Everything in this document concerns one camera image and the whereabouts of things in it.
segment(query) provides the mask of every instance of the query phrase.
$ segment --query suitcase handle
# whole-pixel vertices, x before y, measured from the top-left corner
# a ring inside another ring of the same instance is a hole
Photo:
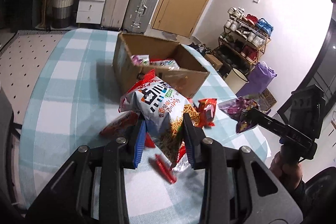
[[[138,9],[138,12],[141,13],[139,16],[140,17],[144,16],[146,14],[146,11],[147,11],[147,6],[143,5],[142,8]]]

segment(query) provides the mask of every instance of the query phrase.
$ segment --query cardboard box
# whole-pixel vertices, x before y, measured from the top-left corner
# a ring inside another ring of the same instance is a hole
[[[223,65],[223,63],[220,62],[212,54],[206,54],[204,58],[210,62],[210,64],[214,67],[215,70],[219,70],[222,67],[222,65]]]
[[[179,70],[159,66],[137,66],[131,61],[132,55],[149,54],[150,58],[173,58]],[[156,75],[185,97],[193,97],[209,72],[180,43],[140,34],[119,33],[115,46],[113,68],[121,92],[126,93],[142,74],[155,69]]]

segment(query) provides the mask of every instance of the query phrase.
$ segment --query red shoe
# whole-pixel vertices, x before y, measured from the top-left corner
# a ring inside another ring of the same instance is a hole
[[[250,47],[250,52],[246,57],[246,60],[253,63],[258,57],[258,51]]]
[[[249,46],[244,46],[243,47],[243,50],[240,52],[241,56],[243,57],[247,57],[249,54],[250,54],[250,51],[251,51],[251,47]]]
[[[248,14],[246,17],[243,17],[243,19],[253,26],[254,24],[258,23],[258,18],[250,14]]]

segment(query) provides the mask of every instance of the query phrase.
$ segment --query dark sleeve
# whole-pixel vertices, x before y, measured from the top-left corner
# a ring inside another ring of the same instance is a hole
[[[305,217],[312,206],[312,199],[308,197],[305,193],[306,186],[303,180],[300,181],[298,187],[292,192],[290,195],[296,202],[296,204],[300,207],[303,217]]]

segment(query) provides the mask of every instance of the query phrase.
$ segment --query human hand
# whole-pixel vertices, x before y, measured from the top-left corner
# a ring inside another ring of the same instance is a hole
[[[302,179],[301,164],[284,164],[280,152],[275,154],[269,169],[289,192],[295,190]]]

